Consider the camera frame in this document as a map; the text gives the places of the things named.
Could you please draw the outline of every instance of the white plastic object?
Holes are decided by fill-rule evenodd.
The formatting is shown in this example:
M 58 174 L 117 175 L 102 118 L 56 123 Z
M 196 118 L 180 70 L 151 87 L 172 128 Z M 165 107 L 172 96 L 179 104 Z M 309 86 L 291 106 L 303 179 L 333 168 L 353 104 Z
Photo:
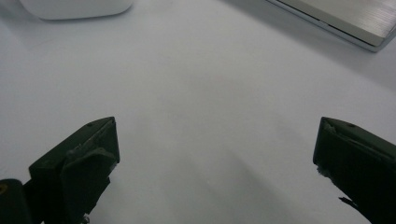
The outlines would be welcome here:
M 33 15 L 44 20 L 109 16 L 128 9 L 133 0 L 21 0 Z

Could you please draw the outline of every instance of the white bowl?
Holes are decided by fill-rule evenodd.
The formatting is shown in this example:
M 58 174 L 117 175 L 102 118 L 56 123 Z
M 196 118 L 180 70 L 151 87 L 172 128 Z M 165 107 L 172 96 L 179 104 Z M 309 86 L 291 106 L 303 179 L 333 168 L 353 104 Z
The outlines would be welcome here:
M 108 16 L 128 9 L 133 0 L 21 0 L 33 15 L 44 20 Z

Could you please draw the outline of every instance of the laptop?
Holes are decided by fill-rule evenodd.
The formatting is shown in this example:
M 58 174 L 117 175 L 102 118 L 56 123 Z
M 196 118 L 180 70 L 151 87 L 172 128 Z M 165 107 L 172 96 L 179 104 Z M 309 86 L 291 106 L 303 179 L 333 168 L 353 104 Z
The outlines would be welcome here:
M 396 0 L 268 0 L 365 49 L 396 35 Z

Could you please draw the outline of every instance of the silver metal surface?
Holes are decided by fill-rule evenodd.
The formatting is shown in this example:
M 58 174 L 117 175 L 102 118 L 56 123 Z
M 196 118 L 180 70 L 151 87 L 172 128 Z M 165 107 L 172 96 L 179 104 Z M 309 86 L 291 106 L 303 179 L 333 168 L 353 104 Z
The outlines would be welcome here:
M 279 1 L 375 47 L 396 25 L 396 0 Z

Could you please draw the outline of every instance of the white table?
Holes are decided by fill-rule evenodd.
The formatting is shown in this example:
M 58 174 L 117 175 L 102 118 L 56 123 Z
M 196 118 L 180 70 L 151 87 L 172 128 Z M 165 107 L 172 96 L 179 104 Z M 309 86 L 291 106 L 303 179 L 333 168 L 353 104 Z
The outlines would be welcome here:
M 135 0 L 41 21 L 0 0 L 0 179 L 115 116 L 94 224 L 368 223 L 312 163 L 320 117 L 396 143 L 396 41 L 373 54 L 259 0 Z

